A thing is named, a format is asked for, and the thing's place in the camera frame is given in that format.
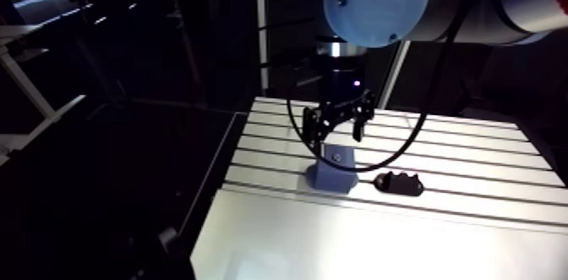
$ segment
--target aluminum table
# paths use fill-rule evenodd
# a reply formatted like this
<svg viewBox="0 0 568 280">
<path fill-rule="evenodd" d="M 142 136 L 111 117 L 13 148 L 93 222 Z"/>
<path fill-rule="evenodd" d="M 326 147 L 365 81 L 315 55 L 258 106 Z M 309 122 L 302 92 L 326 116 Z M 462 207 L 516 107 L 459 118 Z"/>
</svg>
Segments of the aluminum table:
<svg viewBox="0 0 568 280">
<path fill-rule="evenodd" d="M 293 102 L 298 122 L 309 102 Z M 377 110 L 363 142 L 351 124 L 328 143 L 376 163 L 418 115 Z M 283 100 L 257 98 L 191 261 L 199 280 L 567 279 L 568 189 L 515 124 L 429 116 L 389 168 L 348 195 L 310 189 L 314 163 Z M 418 173 L 420 197 L 383 194 L 387 171 Z"/>
</svg>

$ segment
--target floor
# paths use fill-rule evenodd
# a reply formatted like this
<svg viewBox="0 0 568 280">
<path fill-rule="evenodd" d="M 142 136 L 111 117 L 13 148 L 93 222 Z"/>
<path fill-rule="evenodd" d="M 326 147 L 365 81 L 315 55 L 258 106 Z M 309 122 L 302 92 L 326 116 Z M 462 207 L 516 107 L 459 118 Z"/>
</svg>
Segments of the floor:
<svg viewBox="0 0 568 280">
<path fill-rule="evenodd" d="M 2 167 L 4 227 L 25 239 L 11 244 L 12 258 L 34 266 L 22 269 L 28 278 L 129 278 L 147 267 L 130 250 L 142 255 L 165 229 L 180 230 L 196 197 L 210 200 L 246 118 L 136 103 L 85 114 L 90 104 Z M 203 208 L 188 219 L 188 242 Z"/>
</svg>

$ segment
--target blue plastic block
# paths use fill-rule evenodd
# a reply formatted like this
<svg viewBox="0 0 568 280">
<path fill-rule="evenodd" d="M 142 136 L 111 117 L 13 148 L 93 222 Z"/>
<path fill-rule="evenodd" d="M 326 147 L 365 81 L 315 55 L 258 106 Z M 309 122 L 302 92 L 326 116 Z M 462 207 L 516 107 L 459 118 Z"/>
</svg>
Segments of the blue plastic block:
<svg viewBox="0 0 568 280">
<path fill-rule="evenodd" d="M 324 145 L 324 157 L 343 167 L 355 167 L 354 149 L 342 145 Z M 357 184 L 356 173 L 342 171 L 318 160 L 308 168 L 306 179 L 314 189 L 347 194 Z"/>
</svg>

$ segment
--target screw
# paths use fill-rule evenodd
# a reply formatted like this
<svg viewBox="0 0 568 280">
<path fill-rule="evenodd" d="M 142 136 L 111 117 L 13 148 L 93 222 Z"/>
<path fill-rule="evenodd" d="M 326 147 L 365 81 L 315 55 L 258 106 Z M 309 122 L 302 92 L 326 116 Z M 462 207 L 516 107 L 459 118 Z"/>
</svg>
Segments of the screw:
<svg viewBox="0 0 568 280">
<path fill-rule="evenodd" d="M 347 5 L 347 0 L 337 0 L 337 4 L 340 7 L 343 7 L 343 6 Z"/>
</svg>

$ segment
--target metal pole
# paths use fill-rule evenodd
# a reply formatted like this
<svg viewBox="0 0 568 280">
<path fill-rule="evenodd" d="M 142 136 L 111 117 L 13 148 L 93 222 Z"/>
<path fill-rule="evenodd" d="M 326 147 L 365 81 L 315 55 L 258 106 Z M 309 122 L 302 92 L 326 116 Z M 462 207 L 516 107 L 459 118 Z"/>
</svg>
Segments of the metal pole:
<svg viewBox="0 0 568 280">
<path fill-rule="evenodd" d="M 266 26 L 266 0 L 256 0 L 256 11 L 258 17 L 258 28 Z M 259 59 L 260 64 L 268 63 L 268 44 L 266 30 L 259 30 Z M 265 95 L 269 87 L 268 67 L 260 70 L 260 85 L 262 93 Z"/>
<path fill-rule="evenodd" d="M 395 60 L 392 61 L 389 76 L 386 78 L 385 87 L 383 87 L 383 91 L 380 94 L 379 109 L 386 109 L 386 106 L 389 104 L 392 91 L 395 89 L 398 74 L 401 72 L 404 59 L 407 57 L 408 49 L 410 49 L 410 41 L 401 42 L 401 45 L 396 49 Z"/>
</svg>

